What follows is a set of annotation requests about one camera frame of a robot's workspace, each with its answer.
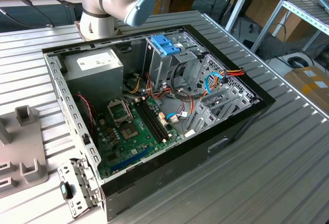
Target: green motherboard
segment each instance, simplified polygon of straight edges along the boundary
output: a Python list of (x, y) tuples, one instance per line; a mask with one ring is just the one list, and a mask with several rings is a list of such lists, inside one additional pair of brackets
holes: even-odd
[[(125, 102), (125, 108), (130, 112), (132, 120), (120, 125), (115, 126), (114, 119), (126, 115), (123, 106), (118, 105), (112, 109), (114, 119), (107, 109), (98, 114), (95, 132), (98, 152), (102, 158), (98, 166), (102, 179), (181, 140), (181, 136), (170, 124), (161, 124), (161, 111), (154, 99), (148, 98), (142, 102)], [(161, 136), (154, 132), (155, 123), (157, 130), (162, 128), (162, 132), (166, 133), (167, 139), (162, 140)]]

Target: metal rack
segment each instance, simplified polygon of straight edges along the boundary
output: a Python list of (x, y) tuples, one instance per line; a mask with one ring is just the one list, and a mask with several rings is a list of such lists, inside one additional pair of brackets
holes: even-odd
[[(276, 99), (236, 143), (112, 223), (325, 223), (329, 219), (329, 117), (210, 17), (197, 11), (151, 16), (123, 34), (191, 24)], [(96, 208), (73, 220), (57, 168), (79, 158), (40, 49), (82, 41), (75, 26), (0, 34), (0, 113), (40, 112), (49, 180), (0, 199), (0, 223), (105, 223)]]
[[(269, 31), (270, 27), (280, 12), (283, 10), (283, 8), (287, 9), (288, 12), (283, 16), (280, 24), (284, 24), (289, 15), (294, 13), (318, 29), (310, 41), (308, 41), (308, 43), (304, 46), (303, 51), (305, 51), (312, 44), (312, 42), (321, 32), (329, 35), (329, 13), (322, 6), (320, 6), (318, 0), (280, 0), (279, 4), (275, 8), (262, 32), (255, 41), (253, 47), (251, 48), (251, 52), (256, 52), (261, 42), (265, 39), (266, 33)], [(282, 25), (278, 25), (272, 35), (276, 36), (281, 27)]]

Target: metal case frame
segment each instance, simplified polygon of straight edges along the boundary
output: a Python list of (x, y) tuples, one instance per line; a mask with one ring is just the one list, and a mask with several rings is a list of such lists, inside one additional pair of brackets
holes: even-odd
[[(60, 73), (62, 67), (59, 61), (60, 55), (62, 53), (76, 53), (75, 51), (77, 50), (82, 51), (85, 49), (97, 48), (98, 46), (105, 47), (120, 42), (126, 42), (129, 38), (141, 38), (141, 35), (151, 36), (155, 33), (166, 34), (175, 30), (187, 31), (213, 56), (220, 59), (227, 69), (238, 69), (231, 60), (190, 25), (144, 31), (114, 39), (75, 43), (43, 50), (51, 80), (64, 113), (65, 120), (70, 128), (72, 138), (76, 141), (76, 147), (80, 150), (82, 157), (85, 157), (89, 161), (92, 168), (95, 163), (99, 162), (100, 155), (93, 142), (88, 138), (88, 130), (82, 118), (78, 115), (78, 110), (75, 110), (76, 106), (74, 100), (69, 94), (68, 87)], [(222, 121), (220, 123), (221, 132), (218, 132), (218, 125), (211, 125), (201, 134), (195, 134), (189, 137), (188, 142), (181, 143), (171, 148), (165, 153), (140, 164), (133, 170), (125, 172), (111, 181), (105, 182), (102, 180), (99, 182), (103, 194), (103, 207), (107, 215), (107, 220), (111, 220), (169, 182), (193, 170), (195, 167), (217, 154), (225, 145), (236, 141), (252, 125), (257, 117), (265, 113), (275, 102), (275, 99), (248, 75), (239, 76), (238, 79), (253, 92), (260, 101), (233, 117)]]

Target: yellow cable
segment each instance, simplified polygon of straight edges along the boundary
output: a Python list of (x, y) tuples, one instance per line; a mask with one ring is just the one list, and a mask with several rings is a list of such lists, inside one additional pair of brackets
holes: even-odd
[(134, 93), (136, 93), (138, 91), (138, 89), (139, 89), (139, 82), (140, 82), (140, 78), (138, 78), (136, 88), (133, 91), (130, 92), (131, 94), (134, 94)]

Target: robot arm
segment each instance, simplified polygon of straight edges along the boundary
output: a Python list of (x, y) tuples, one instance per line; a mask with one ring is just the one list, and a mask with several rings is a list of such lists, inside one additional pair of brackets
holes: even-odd
[(82, 0), (80, 31), (87, 39), (115, 36), (116, 19), (136, 27), (152, 14), (154, 0)]

